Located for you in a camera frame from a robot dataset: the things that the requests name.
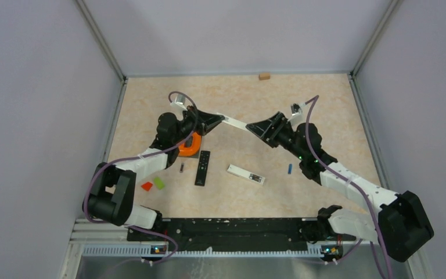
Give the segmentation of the white remote battery cover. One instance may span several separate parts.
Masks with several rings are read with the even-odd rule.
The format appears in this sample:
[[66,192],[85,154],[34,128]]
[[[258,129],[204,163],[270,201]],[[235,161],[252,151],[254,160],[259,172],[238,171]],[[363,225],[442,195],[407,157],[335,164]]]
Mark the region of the white remote battery cover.
[[232,127],[238,128],[243,131],[248,131],[248,129],[246,128],[246,125],[247,125],[246,123],[244,123],[240,120],[234,119],[230,116],[224,115],[223,113],[218,113],[218,114],[224,116],[224,119],[222,121],[223,123],[230,125]]

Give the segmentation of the black remote control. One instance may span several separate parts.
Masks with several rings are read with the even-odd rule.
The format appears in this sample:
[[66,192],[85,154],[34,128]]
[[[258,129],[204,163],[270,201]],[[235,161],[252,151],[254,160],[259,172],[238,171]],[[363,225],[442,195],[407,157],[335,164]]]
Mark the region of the black remote control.
[[208,163],[210,161],[210,151],[201,151],[199,157],[199,163],[197,166],[195,185],[196,186],[205,186],[207,171],[208,171]]

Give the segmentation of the white remote control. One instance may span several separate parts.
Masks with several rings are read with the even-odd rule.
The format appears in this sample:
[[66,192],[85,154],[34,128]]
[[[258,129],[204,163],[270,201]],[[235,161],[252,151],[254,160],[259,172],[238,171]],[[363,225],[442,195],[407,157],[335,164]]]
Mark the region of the white remote control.
[[248,170],[245,170],[241,167],[237,167],[233,164],[230,164],[226,171],[230,174],[233,174],[234,176],[240,177],[242,179],[245,179],[247,181],[251,181],[253,183],[257,183],[259,185],[264,185],[265,183],[265,177],[252,173]]

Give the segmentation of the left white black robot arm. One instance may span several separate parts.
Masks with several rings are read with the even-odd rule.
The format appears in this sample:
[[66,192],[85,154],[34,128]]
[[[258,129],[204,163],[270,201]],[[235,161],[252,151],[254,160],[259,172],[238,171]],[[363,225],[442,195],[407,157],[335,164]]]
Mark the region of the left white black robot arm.
[[169,168],[179,155],[179,146],[193,133],[206,135],[225,120],[225,116],[206,113],[189,106],[183,118],[167,112],[159,116],[152,144],[138,156],[101,163],[97,166],[85,195],[82,209],[93,223],[136,226],[149,240],[163,233],[158,212],[134,204],[135,186],[153,173]]

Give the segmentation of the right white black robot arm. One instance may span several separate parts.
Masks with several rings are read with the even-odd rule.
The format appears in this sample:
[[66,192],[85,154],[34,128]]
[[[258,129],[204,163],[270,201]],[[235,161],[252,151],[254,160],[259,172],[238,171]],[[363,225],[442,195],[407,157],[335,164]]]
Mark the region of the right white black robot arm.
[[400,194],[355,174],[322,149],[322,137],[313,123],[293,128],[278,112],[269,119],[250,123],[246,129],[272,148],[281,146],[300,161],[301,172],[319,185],[332,189],[364,208],[364,214],[342,206],[319,211],[318,234],[333,239],[351,235],[385,248],[398,262],[407,261],[434,237],[434,230],[419,197]]

